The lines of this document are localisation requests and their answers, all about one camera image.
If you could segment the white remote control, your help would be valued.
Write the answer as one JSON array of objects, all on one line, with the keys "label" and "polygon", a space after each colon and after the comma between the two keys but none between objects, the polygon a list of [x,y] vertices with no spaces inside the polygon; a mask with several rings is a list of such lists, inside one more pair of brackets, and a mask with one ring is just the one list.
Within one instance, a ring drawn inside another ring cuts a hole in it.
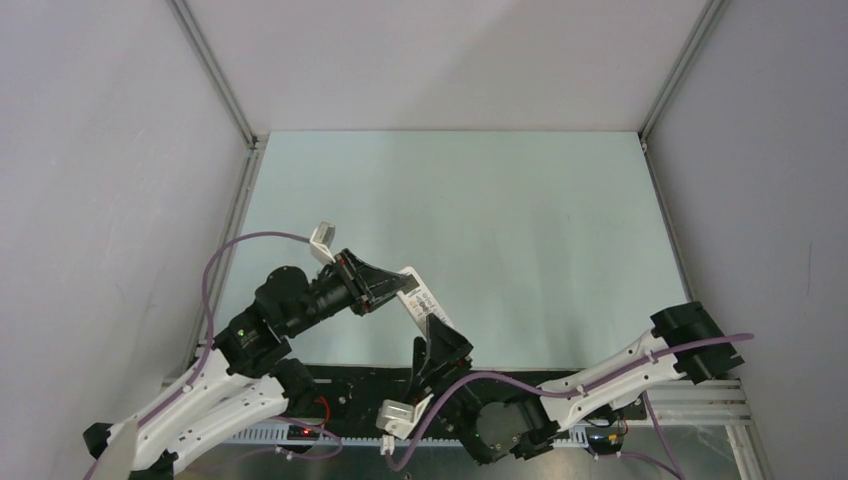
[{"label": "white remote control", "polygon": [[423,335],[427,334],[427,318],[430,315],[437,317],[446,326],[454,328],[453,322],[429,287],[423,282],[419,273],[412,266],[404,267],[399,273],[407,277],[407,283],[395,296],[402,303],[420,332]]}]

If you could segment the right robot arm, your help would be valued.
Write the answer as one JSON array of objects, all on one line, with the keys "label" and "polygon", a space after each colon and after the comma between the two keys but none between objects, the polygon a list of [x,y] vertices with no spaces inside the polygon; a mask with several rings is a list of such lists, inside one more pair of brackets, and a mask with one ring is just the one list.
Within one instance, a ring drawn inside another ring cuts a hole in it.
[{"label": "right robot arm", "polygon": [[508,454],[531,459],[581,421],[615,414],[657,384],[719,378],[743,364],[736,344],[755,337],[725,334],[699,302],[665,308],[650,320],[650,329],[601,363],[531,385],[471,370],[470,342],[431,316],[427,337],[416,341],[423,356],[413,370],[411,400],[401,421],[384,427],[380,453],[400,470],[430,425],[442,420],[479,465]]}]

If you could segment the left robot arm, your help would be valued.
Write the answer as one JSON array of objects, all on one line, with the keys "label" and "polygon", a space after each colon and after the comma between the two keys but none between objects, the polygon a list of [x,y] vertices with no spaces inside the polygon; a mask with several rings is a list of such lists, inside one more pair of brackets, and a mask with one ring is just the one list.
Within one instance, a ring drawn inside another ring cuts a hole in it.
[{"label": "left robot arm", "polygon": [[137,433],[129,478],[171,479],[247,427],[284,412],[308,413],[315,382],[291,357],[290,340],[345,309],[371,313],[413,281],[348,249],[314,279],[294,266],[273,270],[253,302],[213,338],[208,354],[131,415]]}]

